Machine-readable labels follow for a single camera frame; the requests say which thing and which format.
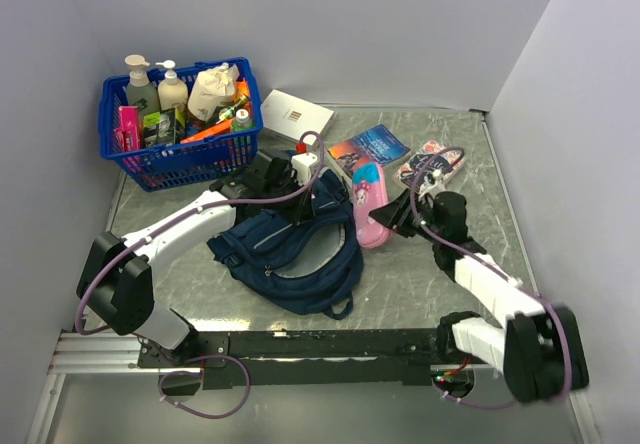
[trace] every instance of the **pink pencil case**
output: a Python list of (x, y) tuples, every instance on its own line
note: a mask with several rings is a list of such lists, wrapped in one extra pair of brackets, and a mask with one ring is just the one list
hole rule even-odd
[(382, 166), (370, 162), (353, 175), (353, 217), (360, 247), (373, 249), (391, 237), (391, 230), (369, 217), (369, 212), (389, 203)]
[(135, 106), (120, 106), (118, 113), (120, 115), (120, 127), (115, 130), (115, 133), (122, 152), (141, 149), (142, 139), (138, 122), (138, 108)]

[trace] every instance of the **book cover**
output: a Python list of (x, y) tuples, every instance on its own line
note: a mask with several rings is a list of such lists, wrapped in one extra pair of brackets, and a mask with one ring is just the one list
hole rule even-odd
[(354, 172), (369, 162), (377, 162), (384, 167), (400, 159), (409, 150), (384, 124), (378, 124), (351, 139), (331, 146), (329, 155), (340, 169), (352, 178)]
[[(413, 156), (409, 158), (407, 162), (405, 162), (394, 174), (394, 178), (399, 181), (401, 184), (407, 186), (411, 189), (411, 185), (413, 184), (413, 179), (416, 175), (418, 169), (427, 162), (427, 160), (436, 152), (444, 149), (445, 146), (440, 144), (438, 141), (429, 141), (427, 142), (418, 152), (416, 152)], [(433, 171), (436, 169), (440, 169), (445, 172), (446, 169), (449, 169), (451, 165), (455, 162), (455, 160), (460, 156), (459, 151), (449, 151), (445, 152), (443, 155), (438, 156), (435, 160), (429, 164), (428, 169)], [(462, 164), (464, 163), (464, 158), (458, 162), (455, 166), (453, 166), (453, 170), (444, 174), (443, 182), (448, 182), (455, 174), (458, 172)], [(429, 183), (426, 177), (426, 173), (423, 175), (420, 187), (418, 188), (418, 193), (423, 195), (429, 192), (434, 185)]]

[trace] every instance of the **gray marble table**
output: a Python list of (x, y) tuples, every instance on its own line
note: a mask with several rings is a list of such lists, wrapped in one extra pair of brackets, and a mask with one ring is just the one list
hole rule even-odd
[[(468, 224), (474, 238), (496, 262), (530, 286), (529, 274), (480, 114), (448, 111), (337, 109), (327, 133), (329, 145), (376, 124), (385, 124), (412, 150), (429, 139), (465, 148), (467, 161), (448, 188), (468, 200)], [(261, 136), (260, 146), (273, 141)], [(385, 168), (390, 199), (402, 188), (391, 179), (402, 160)], [(207, 183), (153, 193), (126, 179), (112, 231), (123, 235), (148, 226), (195, 199)], [(488, 312), (435, 265), (430, 244), (421, 238), (394, 236), (383, 247), (364, 251), (365, 269), (354, 291), (355, 308), (342, 321), (322, 314), (298, 316), (254, 294), (214, 262), (204, 243), (177, 259), (154, 279), (156, 300), (174, 308), (202, 331), (280, 329), (393, 329), (435, 327), (453, 311)], [(98, 322), (89, 318), (90, 327)]]

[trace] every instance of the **pump dispenser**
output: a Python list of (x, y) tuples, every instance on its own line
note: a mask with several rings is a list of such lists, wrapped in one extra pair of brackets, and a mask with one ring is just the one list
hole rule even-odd
[(187, 85), (178, 79), (176, 63), (174, 61), (156, 62), (157, 66), (164, 67), (167, 72), (164, 74), (164, 81), (158, 84), (158, 96), (160, 97), (160, 108), (162, 110), (175, 107), (184, 115), (189, 99)]
[(130, 106), (138, 108), (138, 119), (160, 110), (160, 100), (155, 86), (149, 82), (147, 67), (149, 63), (138, 54), (127, 56), (124, 63), (131, 69), (126, 94)]

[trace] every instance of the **blue backpack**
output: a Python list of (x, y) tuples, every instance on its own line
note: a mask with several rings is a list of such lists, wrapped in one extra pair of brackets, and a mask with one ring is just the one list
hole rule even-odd
[[(234, 279), (274, 304), (296, 314), (344, 319), (353, 310), (351, 291), (364, 267), (353, 208), (328, 169), (314, 183), (313, 196), (311, 222), (296, 226), (263, 210), (207, 245)], [(332, 306), (344, 299), (346, 306), (335, 313)]]

